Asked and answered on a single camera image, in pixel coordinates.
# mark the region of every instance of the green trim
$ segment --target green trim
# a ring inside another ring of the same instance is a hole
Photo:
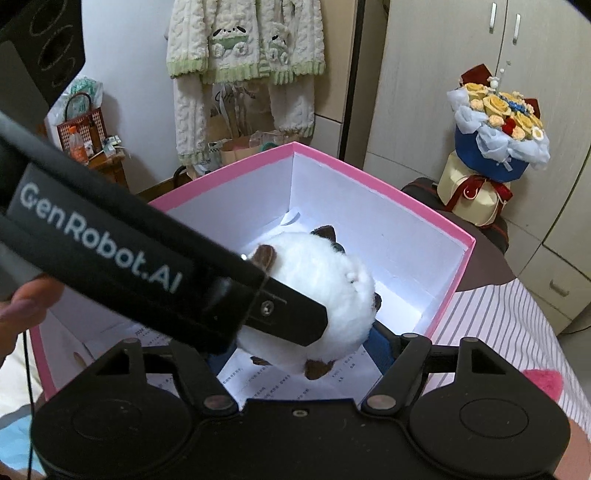
[[[287,130],[281,130],[281,132],[287,135],[299,135],[302,138],[310,138],[312,135],[314,135],[314,127],[315,124],[312,124],[305,128],[290,128]]]
[[[273,85],[285,85],[293,83],[296,78],[292,70],[273,70],[271,72],[271,80]]]
[[[326,70],[326,62],[310,60],[296,63],[291,69],[296,75],[322,75]]]
[[[187,73],[202,72],[207,70],[209,64],[207,57],[191,60],[173,60],[166,63],[168,74],[171,78],[180,77]]]
[[[179,155],[178,160],[181,165],[189,167],[191,165],[202,165],[207,160],[207,157],[205,152],[196,152],[189,155]]]
[[[271,80],[273,85],[285,85],[295,81],[298,75],[322,75],[325,70],[325,62],[310,60],[292,65],[287,70],[273,70]]]
[[[258,63],[238,65],[236,67],[218,68],[208,70],[203,74],[203,83],[229,83],[241,82],[261,78],[261,71]]]

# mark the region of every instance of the open box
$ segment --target open box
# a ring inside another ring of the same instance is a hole
[[[281,231],[334,226],[347,254],[361,258],[374,275],[382,297],[376,318],[399,334],[434,332],[475,244],[465,231],[394,187],[298,143],[215,171],[152,205],[238,254],[251,253],[259,242]],[[46,394],[53,395],[84,364],[130,334],[144,345],[163,341],[66,290],[46,321],[31,332]],[[349,369],[363,363],[345,359],[344,364],[347,360]],[[273,368],[248,362],[248,356],[235,352],[220,376],[237,368],[245,375],[254,368],[256,376],[269,369],[265,375],[271,375]],[[379,376],[379,371],[374,369],[374,374]]]

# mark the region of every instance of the hanging clothes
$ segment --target hanging clothes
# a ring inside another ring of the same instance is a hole
[[[320,0],[176,0],[167,68],[184,165],[207,161],[204,85],[267,79],[276,129],[309,137],[313,76],[326,68]]]

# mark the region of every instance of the woven basket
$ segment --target woven basket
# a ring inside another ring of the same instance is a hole
[[[68,120],[68,108],[70,107],[72,100],[79,96],[84,96],[87,98],[88,111],[82,115],[77,116],[76,118],[73,118],[72,120]],[[64,122],[57,126],[57,133],[60,136],[60,144],[63,151],[68,151],[70,149],[70,132],[68,130],[72,125],[77,127],[78,133],[82,136],[84,142],[91,141],[89,129],[91,118],[94,120],[95,125],[99,131],[100,141],[102,143],[108,135],[105,127],[105,121],[103,120],[103,113],[100,110],[100,107],[92,108],[92,99],[88,93],[78,92],[77,94],[73,95],[66,104],[66,110],[64,111]]]

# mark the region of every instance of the stuffed animal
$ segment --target stuffed animal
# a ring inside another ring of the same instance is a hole
[[[324,305],[328,317],[322,337],[306,347],[242,327],[237,343],[252,355],[253,363],[317,380],[367,340],[382,300],[368,269],[345,254],[332,226],[312,233],[280,233],[259,245],[250,260],[272,278]]]

